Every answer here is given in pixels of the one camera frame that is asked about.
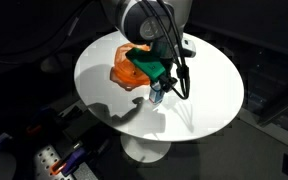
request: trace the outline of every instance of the white round table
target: white round table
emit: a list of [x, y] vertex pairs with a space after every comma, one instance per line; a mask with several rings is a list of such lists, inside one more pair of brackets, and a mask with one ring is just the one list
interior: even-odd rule
[[243, 82], [232, 62], [207, 42], [188, 34], [184, 37], [192, 40], [197, 50], [195, 58], [186, 58], [191, 78], [188, 100], [172, 91], [154, 106], [149, 101], [150, 86], [128, 92], [112, 82], [116, 49], [128, 43], [120, 32], [92, 43], [75, 67], [75, 85], [82, 101], [101, 121], [123, 133], [122, 146], [137, 161], [157, 161], [168, 152], [171, 142], [215, 133], [241, 108]]

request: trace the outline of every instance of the green object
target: green object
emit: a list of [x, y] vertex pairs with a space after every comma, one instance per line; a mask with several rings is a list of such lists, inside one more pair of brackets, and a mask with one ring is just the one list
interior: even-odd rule
[[150, 51], [133, 48], [126, 53], [126, 57], [142, 70], [152, 82], [157, 82], [158, 77], [165, 74], [165, 68], [160, 59], [153, 56]]

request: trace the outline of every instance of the green block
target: green block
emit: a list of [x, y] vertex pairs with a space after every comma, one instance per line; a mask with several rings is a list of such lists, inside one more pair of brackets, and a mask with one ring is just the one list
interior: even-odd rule
[[133, 48], [126, 53], [126, 57], [153, 82], [157, 82], [158, 77], [165, 74], [165, 68], [160, 59], [149, 51]]

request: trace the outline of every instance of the table pedestal base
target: table pedestal base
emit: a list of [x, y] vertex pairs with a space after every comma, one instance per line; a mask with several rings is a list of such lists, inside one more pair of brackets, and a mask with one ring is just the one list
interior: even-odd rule
[[128, 156], [142, 163], [161, 159], [171, 147], [171, 142], [150, 141], [129, 135], [121, 135], [121, 144]]

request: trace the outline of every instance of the small bottle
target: small bottle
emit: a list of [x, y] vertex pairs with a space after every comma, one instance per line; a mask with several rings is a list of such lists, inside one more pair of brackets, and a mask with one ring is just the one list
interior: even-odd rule
[[159, 82], [151, 84], [150, 101], [157, 105], [163, 101], [165, 91], [162, 90]]

